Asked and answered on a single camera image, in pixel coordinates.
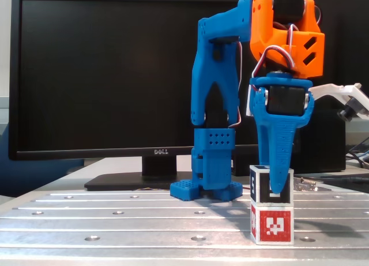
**blue 3d-printed part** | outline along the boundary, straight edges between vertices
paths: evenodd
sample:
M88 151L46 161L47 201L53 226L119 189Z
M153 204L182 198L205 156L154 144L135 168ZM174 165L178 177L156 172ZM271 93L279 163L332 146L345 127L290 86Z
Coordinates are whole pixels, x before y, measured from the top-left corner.
M270 187L278 194L285 185L291 160L292 143L297 128L305 126L314 108L314 98L308 91L312 87L309 80L292 78L285 73L269 73L266 77L250 79L257 91L251 90L250 111L258 130L260 165L270 165ZM302 116L269 114L265 105L265 88L270 85L300 87L309 94L307 108Z
M199 198L201 189L215 198L230 201L242 195L242 185L231 181L234 129L195 129L192 149L192 180L171 184L171 195L184 201Z
M239 0L236 8L198 22L197 53L192 70L191 121L195 129L191 181L175 182L171 195L181 200L212 190L215 198L233 200L242 195L242 185L231 181L231 154L235 130L200 128L205 123L206 97L214 83L223 97L228 124L238 120L237 42L249 42L253 0Z

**white robot part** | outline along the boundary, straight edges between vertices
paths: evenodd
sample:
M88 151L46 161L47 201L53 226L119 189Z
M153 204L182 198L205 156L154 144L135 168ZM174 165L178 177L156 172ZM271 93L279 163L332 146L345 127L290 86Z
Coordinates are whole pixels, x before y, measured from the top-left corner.
M369 98L360 90L361 86L360 83L346 86L339 86L331 83L311 87L309 91L312 93L315 100L329 95L339 100L343 105L346 105L352 98L355 98L366 110L357 111L357 116L361 119L369 120Z

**monitor stand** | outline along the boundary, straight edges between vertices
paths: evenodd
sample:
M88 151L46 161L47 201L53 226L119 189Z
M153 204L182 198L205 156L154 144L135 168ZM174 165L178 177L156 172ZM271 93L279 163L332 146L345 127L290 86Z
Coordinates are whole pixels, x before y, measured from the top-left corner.
M85 188L88 191L169 189L171 183L182 179L192 179L192 172L177 172L176 156L143 156L142 172L100 175L87 182Z

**orange robot part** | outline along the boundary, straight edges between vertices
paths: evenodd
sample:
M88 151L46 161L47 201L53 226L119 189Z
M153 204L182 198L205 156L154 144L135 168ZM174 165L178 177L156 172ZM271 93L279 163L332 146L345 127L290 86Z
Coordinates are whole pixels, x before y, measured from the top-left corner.
M273 0L253 0L250 47L259 60L265 48L278 45L291 54L295 63L294 77L309 78L323 75L324 34L315 19L314 0L305 0L302 19L293 23L299 29L293 32L292 48L288 42L288 31L273 27ZM275 50L266 57L287 67L285 59Z

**dell logo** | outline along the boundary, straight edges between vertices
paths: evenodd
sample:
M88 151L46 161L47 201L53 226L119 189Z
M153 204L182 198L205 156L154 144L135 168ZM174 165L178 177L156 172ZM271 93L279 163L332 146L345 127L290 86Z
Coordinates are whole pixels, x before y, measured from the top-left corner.
M167 149L156 149L154 150L155 155L168 155Z

